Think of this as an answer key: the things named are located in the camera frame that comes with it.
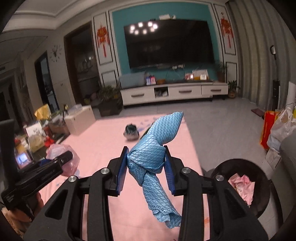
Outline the white tv cabinet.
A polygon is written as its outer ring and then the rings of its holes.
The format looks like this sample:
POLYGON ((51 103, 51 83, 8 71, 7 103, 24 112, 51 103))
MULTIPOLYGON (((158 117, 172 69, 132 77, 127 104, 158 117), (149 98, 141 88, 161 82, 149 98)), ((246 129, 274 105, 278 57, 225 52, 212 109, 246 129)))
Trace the white tv cabinet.
POLYGON ((228 84, 222 82, 184 82, 148 85, 121 90, 124 106, 144 103, 213 98, 226 96, 228 84))

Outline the pink crumpled wrapper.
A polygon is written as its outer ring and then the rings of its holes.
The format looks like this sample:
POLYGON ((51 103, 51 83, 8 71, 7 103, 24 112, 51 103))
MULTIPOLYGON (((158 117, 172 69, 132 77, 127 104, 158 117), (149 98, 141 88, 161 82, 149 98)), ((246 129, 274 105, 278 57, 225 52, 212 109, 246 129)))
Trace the pink crumpled wrapper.
POLYGON ((246 176, 239 176, 237 173, 228 180, 230 185, 237 191, 243 201, 250 206, 253 201, 255 182, 251 182, 246 176))

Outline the potted plant by cabinet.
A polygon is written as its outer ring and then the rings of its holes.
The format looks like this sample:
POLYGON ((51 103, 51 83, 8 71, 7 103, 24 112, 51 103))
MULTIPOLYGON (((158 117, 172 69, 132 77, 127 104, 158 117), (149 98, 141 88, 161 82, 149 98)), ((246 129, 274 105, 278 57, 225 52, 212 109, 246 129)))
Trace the potted plant by cabinet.
POLYGON ((214 68, 219 82, 225 83, 227 66, 223 61, 215 61, 214 68))

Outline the pink plastic bag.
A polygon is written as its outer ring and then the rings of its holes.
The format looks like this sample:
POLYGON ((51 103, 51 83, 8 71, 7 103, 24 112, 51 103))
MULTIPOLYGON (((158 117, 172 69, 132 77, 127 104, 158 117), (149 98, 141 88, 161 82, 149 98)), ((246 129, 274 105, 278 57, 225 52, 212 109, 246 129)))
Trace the pink plastic bag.
POLYGON ((80 158, 70 145, 52 144, 46 153, 46 159, 60 161, 63 170, 62 176, 70 177, 77 171, 80 158))

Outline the blue quilted cloth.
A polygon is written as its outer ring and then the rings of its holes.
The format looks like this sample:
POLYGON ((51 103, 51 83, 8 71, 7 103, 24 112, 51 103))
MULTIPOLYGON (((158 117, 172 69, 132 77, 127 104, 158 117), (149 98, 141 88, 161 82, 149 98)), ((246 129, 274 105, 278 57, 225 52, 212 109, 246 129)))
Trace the blue quilted cloth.
POLYGON ((182 112, 161 116, 127 154, 130 174, 142 187, 149 210, 170 229, 180 226, 181 215, 167 197, 157 174, 162 172, 166 149, 178 133, 182 112))

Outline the red gift bag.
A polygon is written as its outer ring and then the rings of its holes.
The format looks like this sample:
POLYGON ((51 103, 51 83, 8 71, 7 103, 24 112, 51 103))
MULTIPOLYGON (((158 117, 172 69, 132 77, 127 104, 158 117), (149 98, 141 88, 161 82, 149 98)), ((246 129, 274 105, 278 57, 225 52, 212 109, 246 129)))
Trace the red gift bag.
POLYGON ((270 135, 271 128, 273 124, 278 119, 279 111, 266 111, 264 113, 264 121, 263 121, 263 129, 260 137, 260 145, 266 150, 269 150, 269 146, 267 145, 267 141, 270 135))

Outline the large black television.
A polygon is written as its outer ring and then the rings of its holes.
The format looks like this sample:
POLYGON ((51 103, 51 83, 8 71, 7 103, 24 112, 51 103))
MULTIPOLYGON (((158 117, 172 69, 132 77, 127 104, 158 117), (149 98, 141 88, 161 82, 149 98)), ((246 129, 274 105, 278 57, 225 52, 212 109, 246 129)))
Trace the large black television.
POLYGON ((130 68, 215 62, 208 23, 155 20, 124 27, 130 68))

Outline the potted plant on floor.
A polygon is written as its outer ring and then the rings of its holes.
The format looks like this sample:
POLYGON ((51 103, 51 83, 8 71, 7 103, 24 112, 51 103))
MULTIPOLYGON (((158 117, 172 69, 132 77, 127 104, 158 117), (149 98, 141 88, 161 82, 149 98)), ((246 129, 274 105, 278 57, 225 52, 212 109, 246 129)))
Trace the potted plant on floor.
POLYGON ((228 97, 229 98, 235 98, 237 90, 240 89, 240 87, 237 84, 237 80, 232 80, 228 82, 228 97))

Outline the black round trash bin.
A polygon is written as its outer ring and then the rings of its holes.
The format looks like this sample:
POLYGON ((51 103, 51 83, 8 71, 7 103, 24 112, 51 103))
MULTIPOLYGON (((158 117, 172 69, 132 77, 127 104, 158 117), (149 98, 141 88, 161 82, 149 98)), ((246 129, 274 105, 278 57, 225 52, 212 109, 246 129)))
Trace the black round trash bin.
POLYGON ((255 163, 245 159, 229 159, 203 173, 211 178, 222 175, 257 218, 266 210, 270 199, 269 181, 255 163))

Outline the red chinese knot decoration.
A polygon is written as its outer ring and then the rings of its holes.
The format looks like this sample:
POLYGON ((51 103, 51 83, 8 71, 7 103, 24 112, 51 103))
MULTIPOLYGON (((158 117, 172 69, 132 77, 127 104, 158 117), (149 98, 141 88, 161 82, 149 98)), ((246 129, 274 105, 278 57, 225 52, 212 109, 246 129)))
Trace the red chinese knot decoration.
POLYGON ((107 26, 100 24, 96 33, 97 47, 102 49, 104 58, 107 58, 107 48, 110 46, 109 33, 107 26))

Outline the white cardboard box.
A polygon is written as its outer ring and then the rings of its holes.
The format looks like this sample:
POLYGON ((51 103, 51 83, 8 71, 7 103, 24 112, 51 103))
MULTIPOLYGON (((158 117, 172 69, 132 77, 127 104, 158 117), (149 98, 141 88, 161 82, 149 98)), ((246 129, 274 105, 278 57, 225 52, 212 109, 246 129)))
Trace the white cardboard box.
POLYGON ((90 105, 83 106, 78 112, 67 115, 64 120, 70 134, 76 136, 83 133, 96 122, 90 105))

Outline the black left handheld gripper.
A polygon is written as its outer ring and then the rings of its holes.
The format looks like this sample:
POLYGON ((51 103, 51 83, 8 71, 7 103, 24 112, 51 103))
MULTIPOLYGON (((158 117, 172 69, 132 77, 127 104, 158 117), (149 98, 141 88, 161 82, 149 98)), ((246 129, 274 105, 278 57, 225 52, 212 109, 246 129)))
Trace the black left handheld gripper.
POLYGON ((22 210, 27 215, 33 213, 34 202, 29 199, 63 172, 60 161, 48 159, 19 168, 15 156, 14 120, 1 121, 1 168, 4 206, 8 210, 22 210))

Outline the large dark planter plants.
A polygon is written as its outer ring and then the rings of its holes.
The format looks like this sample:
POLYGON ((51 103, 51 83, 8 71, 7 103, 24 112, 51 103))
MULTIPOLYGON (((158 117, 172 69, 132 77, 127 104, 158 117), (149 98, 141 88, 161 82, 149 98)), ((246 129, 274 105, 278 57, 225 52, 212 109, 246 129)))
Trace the large dark planter plants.
POLYGON ((123 108, 123 100, 118 86, 102 87, 98 94, 98 109, 102 117, 119 115, 123 108))

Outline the white plastic shopping bag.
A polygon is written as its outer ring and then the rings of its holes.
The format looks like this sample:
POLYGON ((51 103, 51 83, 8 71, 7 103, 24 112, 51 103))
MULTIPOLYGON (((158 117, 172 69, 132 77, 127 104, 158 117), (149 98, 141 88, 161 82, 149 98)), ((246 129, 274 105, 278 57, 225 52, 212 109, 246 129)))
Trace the white plastic shopping bag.
POLYGON ((282 141, 291 135, 293 130, 295 130, 295 118, 292 109, 286 108, 279 114, 270 130, 268 147, 279 153, 282 141))

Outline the dark crumpled wrapper ball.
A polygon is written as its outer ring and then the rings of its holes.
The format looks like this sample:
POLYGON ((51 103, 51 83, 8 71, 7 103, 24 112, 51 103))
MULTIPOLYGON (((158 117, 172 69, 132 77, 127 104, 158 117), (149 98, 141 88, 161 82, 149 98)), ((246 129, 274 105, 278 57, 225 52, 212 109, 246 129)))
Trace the dark crumpled wrapper ball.
POLYGON ((137 130, 137 127, 132 123, 125 127, 123 135, 128 141, 136 141, 139 139, 139 132, 137 130))

